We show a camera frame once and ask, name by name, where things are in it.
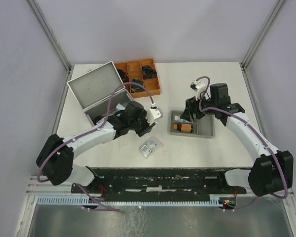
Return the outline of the grey metal first aid box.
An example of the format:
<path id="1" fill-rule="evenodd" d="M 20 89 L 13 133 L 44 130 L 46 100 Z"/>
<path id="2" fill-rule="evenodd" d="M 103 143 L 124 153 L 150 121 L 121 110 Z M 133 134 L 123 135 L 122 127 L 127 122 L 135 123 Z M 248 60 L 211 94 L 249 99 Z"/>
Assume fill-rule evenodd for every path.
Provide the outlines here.
<path id="1" fill-rule="evenodd" d="M 126 86 L 122 85 L 112 61 L 87 71 L 67 84 L 91 126 L 106 115 L 108 105 L 112 113 L 117 105 L 126 107 L 134 100 Z"/>

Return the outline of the grey plastic divider tray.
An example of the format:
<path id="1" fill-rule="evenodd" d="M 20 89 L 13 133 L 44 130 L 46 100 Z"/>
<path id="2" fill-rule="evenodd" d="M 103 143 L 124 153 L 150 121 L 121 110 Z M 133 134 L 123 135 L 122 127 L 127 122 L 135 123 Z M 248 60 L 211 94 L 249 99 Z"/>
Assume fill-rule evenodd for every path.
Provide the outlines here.
<path id="1" fill-rule="evenodd" d="M 184 137 L 197 137 L 197 138 L 213 138 L 214 133 L 214 117 L 211 115 L 206 115 L 202 119 L 198 119 L 197 122 L 187 122 L 187 124 L 193 125 L 192 133 L 183 133 L 173 129 L 174 124 L 184 123 L 174 121 L 174 116 L 180 116 L 183 111 L 171 110 L 168 119 L 168 132 L 170 135 L 174 136 L 184 136 Z"/>

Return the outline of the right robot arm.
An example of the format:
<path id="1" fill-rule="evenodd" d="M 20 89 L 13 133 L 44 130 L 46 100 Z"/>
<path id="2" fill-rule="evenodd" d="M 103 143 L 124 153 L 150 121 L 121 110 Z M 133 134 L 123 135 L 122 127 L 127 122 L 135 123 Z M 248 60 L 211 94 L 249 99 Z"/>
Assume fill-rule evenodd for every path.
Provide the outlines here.
<path id="1" fill-rule="evenodd" d="M 213 115 L 238 138 L 253 160 L 249 170 L 226 171 L 216 181 L 217 189 L 228 193 L 238 186 L 252 190 L 258 197 L 273 195 L 285 199 L 293 184 L 293 155 L 279 150 L 255 129 L 244 108 L 232 103 L 227 84 L 210 85 L 195 80 L 190 87 L 195 96 L 186 100 L 181 118 L 193 120 Z"/>

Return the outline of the alcohol wipe packets bag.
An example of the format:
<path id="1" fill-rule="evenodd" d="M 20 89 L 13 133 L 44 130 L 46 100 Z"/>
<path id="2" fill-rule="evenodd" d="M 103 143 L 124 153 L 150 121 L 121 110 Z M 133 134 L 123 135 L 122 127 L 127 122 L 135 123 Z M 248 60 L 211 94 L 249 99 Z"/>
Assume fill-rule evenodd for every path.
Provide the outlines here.
<path id="1" fill-rule="evenodd" d="M 156 137 L 151 136 L 139 147 L 139 152 L 143 156 L 143 158 L 148 158 L 149 156 L 153 155 L 157 150 L 162 148 L 162 146 L 163 145 Z"/>

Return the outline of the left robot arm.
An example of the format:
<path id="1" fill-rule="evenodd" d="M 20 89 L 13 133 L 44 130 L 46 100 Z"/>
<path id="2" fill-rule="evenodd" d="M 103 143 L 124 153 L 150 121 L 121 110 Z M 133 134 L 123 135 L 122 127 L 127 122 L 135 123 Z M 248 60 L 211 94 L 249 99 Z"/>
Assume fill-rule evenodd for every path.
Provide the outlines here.
<path id="1" fill-rule="evenodd" d="M 65 138 L 53 134 L 48 137 L 36 159 L 39 174 L 44 175 L 54 186 L 71 182 L 80 184 L 93 193 L 99 188 L 99 180 L 90 168 L 74 164 L 74 159 L 99 144 L 126 135 L 129 131 L 135 131 L 142 137 L 152 130 L 162 116 L 162 111 L 156 106 L 145 110 L 140 103 L 132 101 L 125 109 L 108 116 L 86 132 Z"/>

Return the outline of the blue cotton swab bag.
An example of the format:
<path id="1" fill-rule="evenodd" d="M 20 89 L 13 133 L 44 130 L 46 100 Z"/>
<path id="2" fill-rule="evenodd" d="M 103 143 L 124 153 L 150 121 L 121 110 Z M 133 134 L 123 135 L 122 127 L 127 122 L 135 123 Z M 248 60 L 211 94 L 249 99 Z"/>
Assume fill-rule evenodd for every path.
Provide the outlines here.
<path id="1" fill-rule="evenodd" d="M 109 112 L 109 116 L 114 115 L 116 112 L 124 110 L 124 109 L 125 109 L 125 107 L 123 105 L 117 104 L 116 107 Z M 95 125 L 101 124 L 105 120 L 105 117 L 106 117 L 106 114 L 104 114 L 102 117 L 96 118 L 94 120 L 94 124 Z"/>

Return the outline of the brown bottle orange cap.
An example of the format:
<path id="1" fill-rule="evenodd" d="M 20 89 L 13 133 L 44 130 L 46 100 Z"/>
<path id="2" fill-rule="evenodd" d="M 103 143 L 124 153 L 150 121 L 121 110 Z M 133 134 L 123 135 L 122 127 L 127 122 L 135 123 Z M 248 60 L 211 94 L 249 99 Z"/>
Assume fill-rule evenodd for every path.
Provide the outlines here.
<path id="1" fill-rule="evenodd" d="M 179 123 L 179 124 L 174 124 L 173 129 L 183 133 L 192 133 L 193 125 L 187 124 L 187 123 Z"/>

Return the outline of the clear bottle white cap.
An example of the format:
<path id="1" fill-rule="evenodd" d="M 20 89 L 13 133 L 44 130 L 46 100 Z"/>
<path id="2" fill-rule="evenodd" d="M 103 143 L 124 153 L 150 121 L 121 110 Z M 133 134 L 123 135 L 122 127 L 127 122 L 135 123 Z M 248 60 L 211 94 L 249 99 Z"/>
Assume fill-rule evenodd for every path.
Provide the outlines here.
<path id="1" fill-rule="evenodd" d="M 184 122 L 184 123 L 187 123 L 188 122 L 186 119 L 180 118 L 180 116 L 174 116 L 174 121 Z"/>

